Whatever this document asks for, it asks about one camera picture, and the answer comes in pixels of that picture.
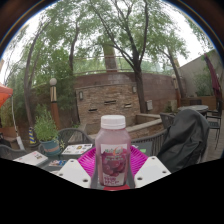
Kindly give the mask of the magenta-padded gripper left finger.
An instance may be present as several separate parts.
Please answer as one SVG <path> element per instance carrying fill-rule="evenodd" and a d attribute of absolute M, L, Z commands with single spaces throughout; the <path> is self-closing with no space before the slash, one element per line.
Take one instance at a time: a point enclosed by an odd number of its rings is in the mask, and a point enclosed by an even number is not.
<path fill-rule="evenodd" d="M 69 159 L 57 172 L 57 176 L 80 187 L 89 188 L 95 172 L 95 152 L 92 148 L 78 159 Z"/>

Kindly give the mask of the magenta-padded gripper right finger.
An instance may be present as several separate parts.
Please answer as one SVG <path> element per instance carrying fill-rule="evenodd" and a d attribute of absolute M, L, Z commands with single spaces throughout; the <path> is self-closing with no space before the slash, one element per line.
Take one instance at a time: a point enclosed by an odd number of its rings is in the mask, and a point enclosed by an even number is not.
<path fill-rule="evenodd" d="M 135 147 L 131 148 L 130 169 L 136 188 L 146 186 L 171 174 L 156 156 L 148 157 Z"/>

